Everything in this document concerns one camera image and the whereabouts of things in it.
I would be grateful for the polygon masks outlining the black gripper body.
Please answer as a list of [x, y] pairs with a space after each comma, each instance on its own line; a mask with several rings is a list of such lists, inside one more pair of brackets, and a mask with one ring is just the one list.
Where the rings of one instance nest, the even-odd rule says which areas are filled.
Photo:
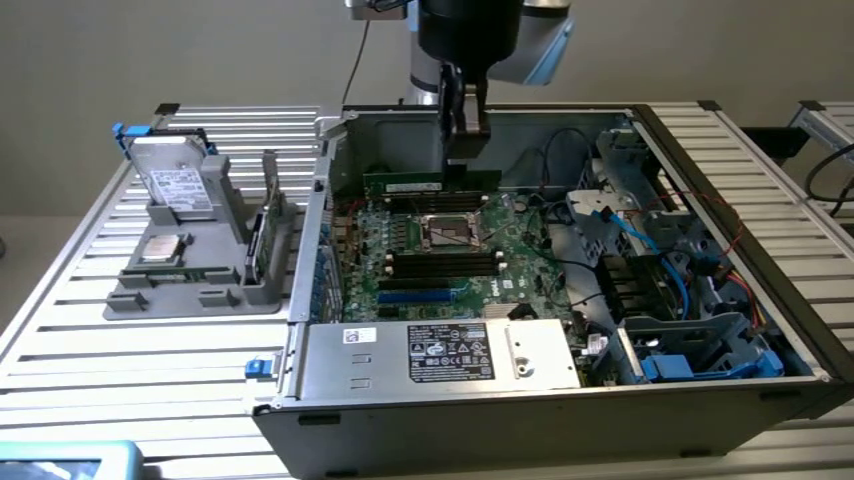
[[419, 2], [418, 42], [437, 60], [461, 68], [490, 68], [516, 51], [522, 2]]

